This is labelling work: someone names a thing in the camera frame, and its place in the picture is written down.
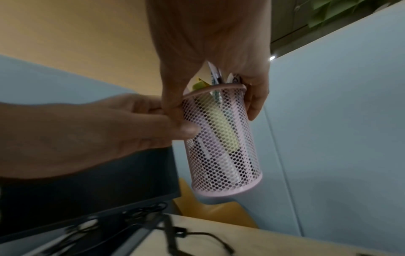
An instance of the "wooden desk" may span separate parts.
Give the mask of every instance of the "wooden desk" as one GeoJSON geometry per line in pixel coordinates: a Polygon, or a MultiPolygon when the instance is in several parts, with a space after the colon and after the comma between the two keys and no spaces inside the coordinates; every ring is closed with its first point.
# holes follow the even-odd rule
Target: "wooden desk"
{"type": "MultiPolygon", "coordinates": [[[[209,232],[217,235],[235,250],[238,256],[370,256],[391,255],[346,245],[320,242],[259,229],[246,228],[213,221],[173,215],[173,224],[191,232],[209,232]]],[[[222,245],[208,236],[190,235],[178,238],[180,250],[195,256],[228,256],[222,245]]],[[[168,255],[163,231],[153,231],[131,256],[168,255]]]]}

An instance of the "black monitor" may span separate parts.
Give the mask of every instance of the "black monitor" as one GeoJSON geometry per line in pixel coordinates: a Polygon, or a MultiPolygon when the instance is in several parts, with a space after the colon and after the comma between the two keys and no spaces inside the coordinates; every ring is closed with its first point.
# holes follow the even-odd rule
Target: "black monitor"
{"type": "Polygon", "coordinates": [[[91,219],[117,219],[122,212],[180,196],[172,148],[142,151],[64,177],[2,180],[1,191],[0,243],[91,219]]]}

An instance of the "monitor stand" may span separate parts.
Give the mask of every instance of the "monitor stand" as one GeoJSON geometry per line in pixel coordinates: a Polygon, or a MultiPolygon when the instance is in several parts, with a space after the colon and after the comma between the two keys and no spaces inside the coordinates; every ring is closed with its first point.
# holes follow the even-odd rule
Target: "monitor stand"
{"type": "Polygon", "coordinates": [[[125,221],[124,214],[101,217],[98,219],[99,228],[81,238],[66,255],[128,256],[161,222],[164,224],[169,254],[192,256],[178,249],[170,215],[163,213],[155,213],[149,221],[134,226],[125,221]]]}

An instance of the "chair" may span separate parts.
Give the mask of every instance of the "chair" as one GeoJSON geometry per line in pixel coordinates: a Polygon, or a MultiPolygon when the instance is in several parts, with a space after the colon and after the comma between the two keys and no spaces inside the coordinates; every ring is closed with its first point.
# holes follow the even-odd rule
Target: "chair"
{"type": "Polygon", "coordinates": [[[197,200],[184,179],[179,179],[179,185],[181,197],[173,201],[183,216],[258,228],[254,220],[237,202],[206,205],[197,200]]]}

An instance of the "metal mesh cup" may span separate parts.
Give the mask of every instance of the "metal mesh cup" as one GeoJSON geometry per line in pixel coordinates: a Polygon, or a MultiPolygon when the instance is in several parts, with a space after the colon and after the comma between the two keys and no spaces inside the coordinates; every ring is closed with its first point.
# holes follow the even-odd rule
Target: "metal mesh cup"
{"type": "Polygon", "coordinates": [[[183,97],[184,118],[201,127],[185,141],[192,188],[206,197],[241,193],[262,179],[242,84],[222,84],[183,97]]]}

